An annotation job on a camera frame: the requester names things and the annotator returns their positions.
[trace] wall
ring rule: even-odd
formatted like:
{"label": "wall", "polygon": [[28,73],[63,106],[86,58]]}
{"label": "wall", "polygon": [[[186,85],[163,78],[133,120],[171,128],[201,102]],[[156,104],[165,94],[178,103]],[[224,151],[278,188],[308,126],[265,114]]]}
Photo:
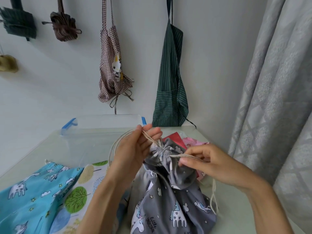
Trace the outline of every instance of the wall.
{"label": "wall", "polygon": [[[22,0],[38,28],[37,39],[8,35],[6,54],[17,74],[0,73],[0,170],[19,161],[53,130],[84,114],[113,114],[98,101],[101,0],[63,0],[83,33],[59,42],[49,14],[57,0]],[[10,7],[9,0],[0,5]],[[181,75],[188,118],[208,139],[227,149],[266,0],[174,0],[174,25],[184,32]],[[151,122],[167,24],[166,0],[113,0],[124,72],[134,78],[134,102],[119,97],[119,114]]]}

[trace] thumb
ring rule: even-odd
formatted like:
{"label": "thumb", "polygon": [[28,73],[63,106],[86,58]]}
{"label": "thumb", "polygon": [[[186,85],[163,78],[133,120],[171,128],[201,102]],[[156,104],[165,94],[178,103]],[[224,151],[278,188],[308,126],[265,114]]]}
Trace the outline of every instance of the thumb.
{"label": "thumb", "polygon": [[200,171],[206,173],[207,175],[212,176],[213,164],[211,164],[211,163],[201,162],[201,161],[198,161],[198,160],[196,160],[194,158],[190,158],[190,157],[181,157],[179,160],[179,163],[181,163],[187,167],[190,167],[190,168],[193,168],[196,170],[200,170]]}
{"label": "thumb", "polygon": [[135,131],[132,132],[131,136],[130,136],[130,140],[134,143],[136,143],[138,141],[138,138],[142,135],[142,126],[141,125],[137,125],[137,127],[135,128]]}

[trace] patterned curtain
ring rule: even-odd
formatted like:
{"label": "patterned curtain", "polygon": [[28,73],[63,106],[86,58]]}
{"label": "patterned curtain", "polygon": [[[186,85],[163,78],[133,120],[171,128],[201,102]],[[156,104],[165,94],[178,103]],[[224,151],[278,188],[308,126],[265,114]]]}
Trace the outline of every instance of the patterned curtain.
{"label": "patterned curtain", "polygon": [[312,0],[270,0],[229,154],[274,185],[288,216],[312,230]]}

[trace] yellow hat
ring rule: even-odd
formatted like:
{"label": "yellow hat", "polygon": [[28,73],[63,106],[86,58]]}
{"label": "yellow hat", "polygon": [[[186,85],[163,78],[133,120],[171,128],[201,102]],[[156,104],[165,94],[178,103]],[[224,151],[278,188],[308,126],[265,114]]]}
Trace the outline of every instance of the yellow hat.
{"label": "yellow hat", "polygon": [[10,55],[0,55],[0,71],[17,72],[18,65],[16,59]]}

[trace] curtain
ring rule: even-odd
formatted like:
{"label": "curtain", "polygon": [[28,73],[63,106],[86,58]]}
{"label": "curtain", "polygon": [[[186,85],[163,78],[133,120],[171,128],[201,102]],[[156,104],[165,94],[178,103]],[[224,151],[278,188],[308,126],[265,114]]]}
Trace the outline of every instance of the curtain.
{"label": "curtain", "polygon": [[269,0],[229,154],[274,186],[312,230],[312,0]]}

